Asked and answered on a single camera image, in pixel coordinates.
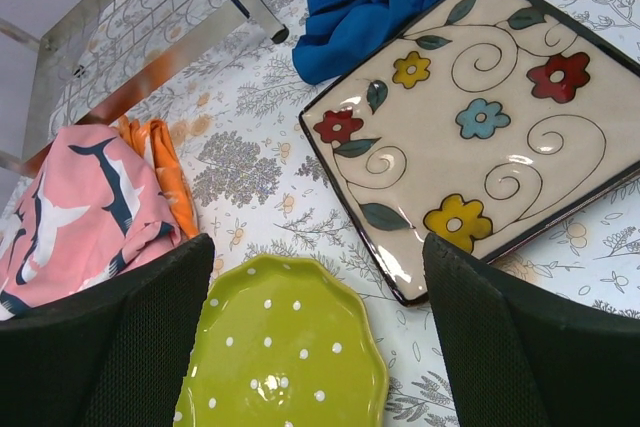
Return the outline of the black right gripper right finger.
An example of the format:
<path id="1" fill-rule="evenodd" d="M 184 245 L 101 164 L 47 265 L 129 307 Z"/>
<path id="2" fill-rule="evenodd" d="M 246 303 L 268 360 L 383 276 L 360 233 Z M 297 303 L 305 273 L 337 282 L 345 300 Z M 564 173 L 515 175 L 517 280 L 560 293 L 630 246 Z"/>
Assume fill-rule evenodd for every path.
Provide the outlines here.
<path id="1" fill-rule="evenodd" d="M 461 425 L 638 425 L 637 319 L 567 300 L 434 234 L 423 264 Z"/>

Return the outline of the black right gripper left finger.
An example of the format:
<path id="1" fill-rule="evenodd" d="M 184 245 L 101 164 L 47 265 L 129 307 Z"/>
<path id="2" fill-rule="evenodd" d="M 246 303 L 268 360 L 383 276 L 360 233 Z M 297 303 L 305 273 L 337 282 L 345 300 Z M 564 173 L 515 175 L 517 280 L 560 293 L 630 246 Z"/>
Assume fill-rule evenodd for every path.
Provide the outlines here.
<path id="1" fill-rule="evenodd" d="M 213 260 L 201 234 L 2 322 L 2 425 L 171 425 Z"/>

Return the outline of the square floral plate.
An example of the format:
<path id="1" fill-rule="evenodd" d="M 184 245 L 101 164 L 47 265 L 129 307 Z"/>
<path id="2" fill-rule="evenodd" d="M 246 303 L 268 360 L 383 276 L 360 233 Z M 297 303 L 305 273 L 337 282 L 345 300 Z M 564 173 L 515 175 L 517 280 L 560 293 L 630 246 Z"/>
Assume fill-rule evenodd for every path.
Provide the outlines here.
<path id="1" fill-rule="evenodd" d="M 441 0 L 303 109 L 383 278 L 436 234 L 486 262 L 639 170 L 639 65 L 544 0 Z"/>

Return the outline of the green polka dot plate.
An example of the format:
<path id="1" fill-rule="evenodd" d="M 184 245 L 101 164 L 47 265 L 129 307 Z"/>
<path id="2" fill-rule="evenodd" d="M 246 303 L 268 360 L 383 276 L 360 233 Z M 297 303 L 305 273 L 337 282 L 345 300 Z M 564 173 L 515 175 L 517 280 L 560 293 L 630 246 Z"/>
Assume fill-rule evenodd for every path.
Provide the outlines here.
<path id="1" fill-rule="evenodd" d="M 176 426 L 380 426 L 389 373 L 360 296 L 313 259 L 258 255 L 213 284 Z"/>

